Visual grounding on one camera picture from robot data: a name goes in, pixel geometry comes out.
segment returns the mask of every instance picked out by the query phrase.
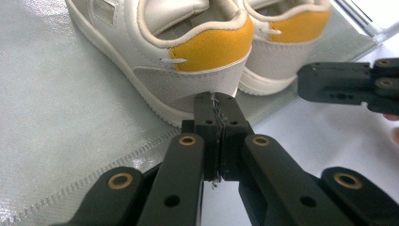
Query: white rubber sole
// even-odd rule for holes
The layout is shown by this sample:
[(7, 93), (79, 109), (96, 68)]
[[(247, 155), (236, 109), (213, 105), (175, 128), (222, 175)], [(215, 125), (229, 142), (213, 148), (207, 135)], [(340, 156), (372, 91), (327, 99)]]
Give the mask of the white rubber sole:
[(268, 79), (244, 68), (238, 88), (251, 95), (265, 96), (286, 89), (295, 79), (296, 75), (282, 80)]
[(150, 93), (148, 89), (140, 82), (133, 73), (133, 69), (127, 61), (120, 55), (117, 49), (100, 33), (91, 23), (79, 12), (72, 0), (65, 1), (68, 11), (73, 22), (79, 27), (80, 31), (91, 41), (98, 49), (100, 49), (108, 58), (110, 58), (126, 75), (138, 93), (150, 106), (150, 108), (164, 121), (177, 127), (182, 126), (182, 120), (192, 120), (194, 114), (183, 112), (165, 105), (158, 98)]

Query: gray textile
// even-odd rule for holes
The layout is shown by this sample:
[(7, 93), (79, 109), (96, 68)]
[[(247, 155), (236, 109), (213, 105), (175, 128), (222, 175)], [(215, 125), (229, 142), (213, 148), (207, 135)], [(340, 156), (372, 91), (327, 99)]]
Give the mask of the gray textile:
[[(162, 161), (179, 130), (80, 33), (63, 0), (7, 1), (0, 15), (0, 225), (66, 221), (106, 170)], [(352, 60), (374, 46), (334, 13), (315, 56)], [(237, 94), (252, 124), (294, 97), (295, 84)]]

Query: brass ring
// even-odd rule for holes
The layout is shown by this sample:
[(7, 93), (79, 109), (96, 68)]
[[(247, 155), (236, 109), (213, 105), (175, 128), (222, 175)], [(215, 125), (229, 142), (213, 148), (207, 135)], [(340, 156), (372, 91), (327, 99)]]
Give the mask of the brass ring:
[(350, 174), (344, 173), (344, 172), (337, 172), (334, 174), (334, 180), (340, 184), (341, 186), (344, 186), (346, 188), (350, 189), (361, 189), (363, 187), (363, 183), (355, 176), (352, 176)]
[[(123, 181), (122, 183), (117, 183), (116, 180), (120, 177), (126, 178), (126, 181)], [(133, 176), (131, 174), (127, 172), (120, 172), (109, 178), (108, 187), (114, 190), (120, 190), (129, 186), (132, 182), (133, 182)]]
[(259, 146), (267, 146), (270, 144), (270, 140), (266, 137), (254, 137), (252, 142)]
[(186, 137), (182, 137), (179, 139), (180, 144), (185, 145), (185, 146), (190, 146), (193, 145), (197, 142), (195, 137), (191, 137), (191, 136), (186, 136)]

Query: shoe tongue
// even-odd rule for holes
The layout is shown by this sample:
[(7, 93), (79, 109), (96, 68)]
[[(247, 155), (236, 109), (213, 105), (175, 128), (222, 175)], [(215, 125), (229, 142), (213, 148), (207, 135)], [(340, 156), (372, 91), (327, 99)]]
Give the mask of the shoe tongue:
[(148, 0), (145, 23), (153, 35), (209, 7), (209, 0)]

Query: shoe upper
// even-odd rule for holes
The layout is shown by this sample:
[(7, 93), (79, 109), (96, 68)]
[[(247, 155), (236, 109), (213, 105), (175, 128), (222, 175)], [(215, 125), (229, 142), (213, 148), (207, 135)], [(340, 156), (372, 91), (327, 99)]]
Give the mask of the shoe upper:
[(262, 95), (284, 89), (320, 39), (331, 13), (329, 0), (234, 2), (248, 12), (255, 26), (245, 91)]
[[(72, 1), (133, 67), (212, 70), (242, 59), (250, 48), (253, 27), (247, 13), (224, 1)], [(198, 18), (191, 20), (192, 27), (187, 27), (183, 35), (170, 35), (172, 30), (177, 34), (184, 27), (185, 19), (196, 15)]]
[(110, 58), (167, 121), (177, 124), (191, 118), (186, 113), (193, 112), (192, 98), (198, 93), (235, 94), (254, 28), (247, 12), (233, 2), (66, 1), (74, 4), (103, 49), (112, 50)]

